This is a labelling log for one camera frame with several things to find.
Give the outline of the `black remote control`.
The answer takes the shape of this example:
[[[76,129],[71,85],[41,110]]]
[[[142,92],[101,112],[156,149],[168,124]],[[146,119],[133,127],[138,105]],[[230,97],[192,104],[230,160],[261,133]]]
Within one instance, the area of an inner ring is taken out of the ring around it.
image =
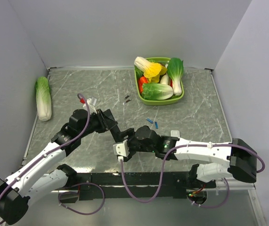
[[[120,131],[117,124],[110,129],[110,132],[116,143],[124,141],[125,137],[127,137],[127,131]]]

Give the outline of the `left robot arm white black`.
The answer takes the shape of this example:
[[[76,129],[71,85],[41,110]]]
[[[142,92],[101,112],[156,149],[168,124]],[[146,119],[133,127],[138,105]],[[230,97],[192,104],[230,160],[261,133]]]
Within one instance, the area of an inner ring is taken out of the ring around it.
[[[117,126],[111,110],[88,112],[77,109],[47,146],[30,162],[6,179],[0,178],[0,218],[8,225],[17,223],[31,204],[58,188],[72,189],[77,172],[62,164],[45,176],[53,165],[71,154],[81,139],[93,132],[104,133]]]

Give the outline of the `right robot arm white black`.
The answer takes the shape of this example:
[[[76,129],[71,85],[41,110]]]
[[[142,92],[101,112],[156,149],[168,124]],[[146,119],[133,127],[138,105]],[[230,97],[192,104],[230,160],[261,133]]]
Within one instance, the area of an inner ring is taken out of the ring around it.
[[[196,142],[180,137],[160,136],[148,126],[130,130],[130,134],[117,144],[115,154],[127,161],[136,152],[154,153],[162,160],[194,160],[189,182],[193,187],[220,178],[255,183],[257,153],[242,139],[231,142]]]

